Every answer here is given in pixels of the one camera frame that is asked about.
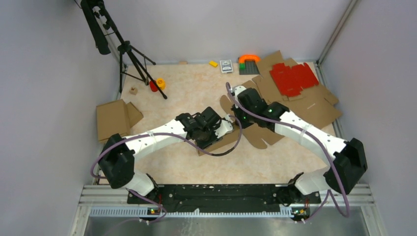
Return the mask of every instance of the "perforated metal strip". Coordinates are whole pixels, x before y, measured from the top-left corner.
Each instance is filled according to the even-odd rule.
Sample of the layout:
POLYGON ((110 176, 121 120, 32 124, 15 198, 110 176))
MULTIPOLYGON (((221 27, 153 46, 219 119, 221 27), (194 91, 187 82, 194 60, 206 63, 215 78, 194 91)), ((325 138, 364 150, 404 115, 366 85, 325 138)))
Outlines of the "perforated metal strip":
MULTIPOLYGON (((91 217, 158 217, 147 215, 148 207, 145 206, 94 206, 91 208, 91 217)), ((256 213, 205 213, 198 209, 194 212, 172 212, 166 217, 210 217, 210 218, 244 218, 244 217, 294 217, 292 208, 282 206, 280 212, 256 212, 256 213)))

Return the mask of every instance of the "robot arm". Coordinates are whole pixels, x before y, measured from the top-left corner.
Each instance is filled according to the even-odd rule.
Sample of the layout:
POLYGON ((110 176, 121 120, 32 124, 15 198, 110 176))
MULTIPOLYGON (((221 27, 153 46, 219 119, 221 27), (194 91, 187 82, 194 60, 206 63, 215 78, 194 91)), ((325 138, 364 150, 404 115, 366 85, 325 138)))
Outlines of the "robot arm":
MULTIPOLYGON (((195 140, 200 148, 206 148, 218 142, 222 136, 232 130, 230 118, 220 118, 211 107, 207 107, 201 114, 196 113, 193 116, 183 113, 156 129, 124 137, 125 139, 138 138, 117 146, 107 153, 98 164, 112 188, 132 189, 140 195, 146 196, 154 188, 157 188, 157 185, 148 174, 134 170, 136 161, 170 144, 183 142, 178 136, 187 140, 195 140)), ((119 134, 113 135, 103 150, 121 140, 122 137, 119 134)))
POLYGON ((290 111, 286 106, 273 102, 267 104, 254 88, 245 88, 237 86, 232 89, 232 95, 238 100, 240 105, 248 111, 271 120, 277 120, 287 125, 268 122, 257 117, 253 117, 233 105, 232 110, 236 117, 242 122, 243 127, 256 123, 260 127, 268 128, 271 131, 289 137, 300 145, 306 147, 318 157, 320 157, 328 166, 310 173, 298 174, 290 181, 301 194, 308 195, 315 191, 333 189, 341 192, 340 187, 335 179, 333 170, 329 168, 329 160, 322 150, 322 147, 316 140, 306 135, 306 132, 315 136, 325 147, 331 161, 342 180, 346 194, 349 194, 354 185, 359 181, 367 169, 367 163, 363 144, 357 139, 346 141, 330 134, 327 134, 313 125, 303 121, 296 114, 290 111))

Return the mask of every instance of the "small wooden cube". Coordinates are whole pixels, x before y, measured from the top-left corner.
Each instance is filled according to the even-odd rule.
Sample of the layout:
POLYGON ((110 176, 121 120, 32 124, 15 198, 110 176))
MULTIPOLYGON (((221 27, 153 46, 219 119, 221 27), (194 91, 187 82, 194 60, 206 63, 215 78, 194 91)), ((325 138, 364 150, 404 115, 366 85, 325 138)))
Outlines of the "small wooden cube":
POLYGON ((130 90, 129 90, 129 93, 133 94, 133 95, 136 95, 138 93, 138 89, 135 88, 135 87, 131 87, 130 90))

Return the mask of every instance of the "wall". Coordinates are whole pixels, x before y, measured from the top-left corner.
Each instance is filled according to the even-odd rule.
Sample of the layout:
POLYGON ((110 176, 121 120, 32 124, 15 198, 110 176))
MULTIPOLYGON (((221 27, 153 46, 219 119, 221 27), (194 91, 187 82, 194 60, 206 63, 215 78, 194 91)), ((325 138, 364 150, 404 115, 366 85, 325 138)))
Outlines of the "wall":
POLYGON ((324 63, 390 235, 415 235, 417 1, 361 1, 324 63))
POLYGON ((317 59, 349 0, 123 0, 105 4, 125 40, 156 62, 178 63, 237 60, 243 54, 266 56, 279 49, 295 59, 317 59))
POLYGON ((118 65, 72 0, 0 4, 0 235, 65 236, 118 65))

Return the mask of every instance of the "red object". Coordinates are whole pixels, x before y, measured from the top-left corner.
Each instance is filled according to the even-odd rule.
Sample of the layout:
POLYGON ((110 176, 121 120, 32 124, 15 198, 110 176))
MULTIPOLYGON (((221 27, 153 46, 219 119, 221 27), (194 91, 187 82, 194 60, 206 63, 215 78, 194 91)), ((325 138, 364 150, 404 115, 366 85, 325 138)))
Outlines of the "red object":
POLYGON ((298 96, 303 89, 319 84, 307 63, 293 67, 278 63, 272 67, 269 73, 281 94, 288 97, 298 96))
POLYGON ((155 84, 152 81, 149 81, 149 87, 152 92, 158 91, 158 88, 155 86, 155 84))

